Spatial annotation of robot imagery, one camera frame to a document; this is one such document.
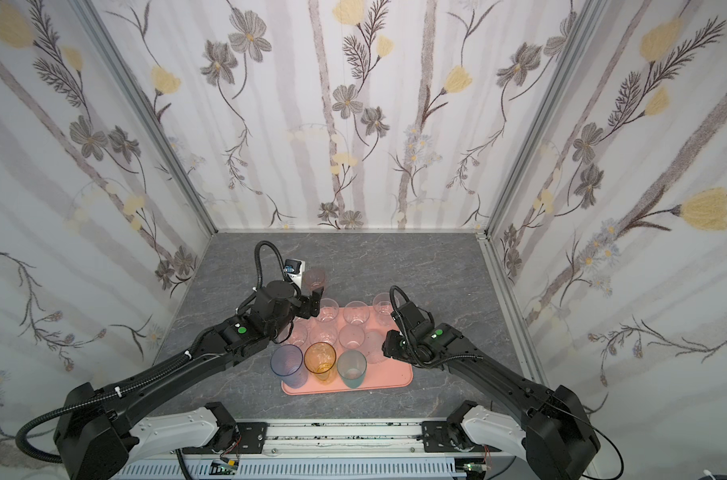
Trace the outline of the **pink tinted cup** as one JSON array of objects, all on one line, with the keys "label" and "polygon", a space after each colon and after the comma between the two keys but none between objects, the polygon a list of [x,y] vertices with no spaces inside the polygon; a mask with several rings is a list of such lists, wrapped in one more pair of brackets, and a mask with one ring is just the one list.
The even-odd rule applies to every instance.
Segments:
[{"label": "pink tinted cup", "polygon": [[301,288],[304,293],[325,289],[327,284],[326,271],[321,267],[313,267],[302,274]]}]

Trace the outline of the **clear faceted glass one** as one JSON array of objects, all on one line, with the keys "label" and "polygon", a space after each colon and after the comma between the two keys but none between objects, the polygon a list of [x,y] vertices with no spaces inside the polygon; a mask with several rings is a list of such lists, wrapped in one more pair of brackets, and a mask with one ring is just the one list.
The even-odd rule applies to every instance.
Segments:
[{"label": "clear faceted glass one", "polygon": [[314,326],[309,333],[309,340],[312,344],[323,342],[329,345],[334,345],[337,342],[337,338],[337,327],[331,324],[319,324]]}]

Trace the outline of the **clear faceted glass two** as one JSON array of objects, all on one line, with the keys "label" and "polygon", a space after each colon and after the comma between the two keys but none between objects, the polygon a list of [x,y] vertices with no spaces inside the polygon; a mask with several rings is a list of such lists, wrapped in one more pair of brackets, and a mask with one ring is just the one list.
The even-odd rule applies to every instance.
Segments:
[{"label": "clear faceted glass two", "polygon": [[299,347],[300,349],[305,348],[308,341],[308,330],[304,324],[293,323],[288,328],[287,338],[285,343]]}]

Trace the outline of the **pink rectangular tray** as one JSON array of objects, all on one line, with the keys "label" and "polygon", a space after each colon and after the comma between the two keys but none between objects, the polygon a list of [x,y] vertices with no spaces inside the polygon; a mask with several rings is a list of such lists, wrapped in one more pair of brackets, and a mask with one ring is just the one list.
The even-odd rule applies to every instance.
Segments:
[{"label": "pink rectangular tray", "polygon": [[[369,322],[367,322],[367,324],[360,326],[365,330],[365,334],[367,334],[367,331],[375,330],[381,332],[381,334],[385,336],[385,334],[387,334],[389,330],[395,329],[395,326],[391,328],[380,326],[377,323],[377,320],[375,320],[375,312],[373,311],[373,306],[369,307],[371,308],[371,318],[369,318]],[[343,319],[342,310],[343,307],[339,307],[339,314],[336,318],[336,321],[331,323],[331,325],[335,325],[337,327],[338,333],[341,328],[348,325]],[[311,329],[319,324],[320,323],[316,321],[316,318],[314,318],[313,322],[311,322]],[[305,346],[308,347],[311,345],[312,343],[308,338],[307,344]],[[348,350],[344,349],[339,345],[338,338],[337,342],[333,345],[333,347],[336,350],[337,359],[339,358],[339,356],[341,356],[341,354]],[[365,380],[363,380],[363,384],[361,384],[361,386],[357,389],[347,388],[339,377],[337,370],[335,378],[329,384],[321,384],[315,379],[315,377],[311,373],[309,373],[307,382],[301,388],[292,389],[282,384],[281,389],[284,393],[288,395],[301,396],[325,393],[341,393],[352,390],[381,390],[401,388],[411,384],[411,381],[413,381],[413,368],[409,364],[399,362],[397,360],[387,359],[379,364],[373,365],[367,362],[367,374],[365,374]]]}]

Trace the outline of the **clear faceted glass five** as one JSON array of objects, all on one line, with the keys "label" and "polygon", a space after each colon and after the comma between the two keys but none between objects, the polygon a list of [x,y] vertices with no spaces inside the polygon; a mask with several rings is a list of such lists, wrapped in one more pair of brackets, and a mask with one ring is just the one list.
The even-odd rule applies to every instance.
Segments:
[{"label": "clear faceted glass five", "polygon": [[331,324],[336,321],[338,314],[338,303],[330,298],[322,298],[319,303],[319,312],[316,316],[316,321],[320,324]]}]

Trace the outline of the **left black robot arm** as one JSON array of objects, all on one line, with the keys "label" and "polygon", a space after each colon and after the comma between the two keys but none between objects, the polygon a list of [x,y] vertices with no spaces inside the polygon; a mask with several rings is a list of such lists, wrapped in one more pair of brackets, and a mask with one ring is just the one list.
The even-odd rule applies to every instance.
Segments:
[{"label": "left black robot arm", "polygon": [[322,289],[304,295],[292,281],[271,281],[251,293],[243,312],[203,329],[171,358],[100,389],[85,383],[71,390],[65,406],[25,423],[15,446],[35,460],[63,465],[72,479],[109,479],[138,452],[141,420],[265,350],[295,318],[317,315],[322,296]]}]

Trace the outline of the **yellow tinted cup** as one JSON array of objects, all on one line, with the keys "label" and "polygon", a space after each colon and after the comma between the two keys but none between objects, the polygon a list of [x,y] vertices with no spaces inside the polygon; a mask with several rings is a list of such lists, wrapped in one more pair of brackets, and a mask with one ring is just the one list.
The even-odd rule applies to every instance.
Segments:
[{"label": "yellow tinted cup", "polygon": [[329,384],[336,374],[337,354],[334,347],[326,342],[316,342],[304,354],[305,368],[321,384]]}]

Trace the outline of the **blue tinted cup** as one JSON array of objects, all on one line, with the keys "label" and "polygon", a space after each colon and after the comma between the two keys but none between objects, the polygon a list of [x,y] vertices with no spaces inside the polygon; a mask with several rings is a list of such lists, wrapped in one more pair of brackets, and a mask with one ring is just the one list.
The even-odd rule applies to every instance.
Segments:
[{"label": "blue tinted cup", "polygon": [[301,388],[308,379],[304,366],[304,355],[295,345],[283,345],[273,352],[270,368],[280,381],[288,388]]}]

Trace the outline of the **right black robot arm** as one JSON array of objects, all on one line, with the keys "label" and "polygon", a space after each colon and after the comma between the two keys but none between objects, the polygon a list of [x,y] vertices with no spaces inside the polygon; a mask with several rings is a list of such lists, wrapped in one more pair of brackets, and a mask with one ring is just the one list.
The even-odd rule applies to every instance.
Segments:
[{"label": "right black robot arm", "polygon": [[499,402],[509,419],[481,405],[461,408],[459,430],[477,445],[493,446],[529,464],[541,479],[579,479],[601,450],[599,436],[575,392],[552,390],[484,354],[457,328],[435,324],[409,301],[393,310],[385,357],[453,374]]}]

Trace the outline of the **clear faceted glass three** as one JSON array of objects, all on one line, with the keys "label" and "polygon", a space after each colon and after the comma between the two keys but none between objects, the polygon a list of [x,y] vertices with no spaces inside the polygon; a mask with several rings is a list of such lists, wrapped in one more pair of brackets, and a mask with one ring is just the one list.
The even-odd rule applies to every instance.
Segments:
[{"label": "clear faceted glass three", "polygon": [[387,292],[379,293],[373,298],[373,311],[375,312],[375,320],[380,326],[391,328],[395,326],[391,313],[393,313],[393,304]]}]

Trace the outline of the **clear faceted glass four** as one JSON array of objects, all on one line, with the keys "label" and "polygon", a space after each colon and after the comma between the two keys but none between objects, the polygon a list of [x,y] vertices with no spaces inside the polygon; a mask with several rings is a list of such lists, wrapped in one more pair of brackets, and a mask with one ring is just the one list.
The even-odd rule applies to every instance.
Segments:
[{"label": "clear faceted glass four", "polygon": [[348,325],[363,326],[371,318],[371,308],[363,301],[351,301],[343,307],[342,316]]}]

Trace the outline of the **teal frosted cup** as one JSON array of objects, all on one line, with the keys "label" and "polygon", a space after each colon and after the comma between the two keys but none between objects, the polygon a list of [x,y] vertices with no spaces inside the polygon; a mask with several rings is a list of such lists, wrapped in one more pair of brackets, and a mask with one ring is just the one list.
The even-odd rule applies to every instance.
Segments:
[{"label": "teal frosted cup", "polygon": [[357,350],[347,350],[337,359],[336,369],[347,388],[357,389],[367,374],[367,358]]}]

